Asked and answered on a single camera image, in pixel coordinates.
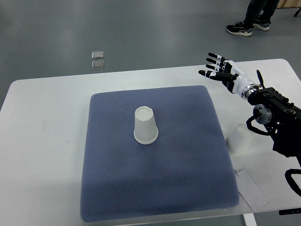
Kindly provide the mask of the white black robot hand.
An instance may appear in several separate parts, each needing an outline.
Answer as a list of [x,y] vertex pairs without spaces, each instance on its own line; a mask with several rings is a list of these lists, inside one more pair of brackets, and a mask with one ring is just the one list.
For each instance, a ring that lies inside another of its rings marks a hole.
[[258,85],[248,79],[245,71],[234,61],[218,54],[209,53],[206,59],[209,64],[206,70],[198,73],[214,81],[220,81],[232,94],[238,94],[242,99],[247,99],[250,93],[259,89]]

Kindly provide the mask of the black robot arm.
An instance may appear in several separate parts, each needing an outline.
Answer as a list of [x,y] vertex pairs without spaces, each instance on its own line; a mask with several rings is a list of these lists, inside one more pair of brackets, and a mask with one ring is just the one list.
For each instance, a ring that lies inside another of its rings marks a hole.
[[270,136],[273,151],[301,162],[301,109],[273,87],[264,87],[260,71],[256,72],[261,88],[246,94],[248,103],[254,106],[246,126],[254,133]]

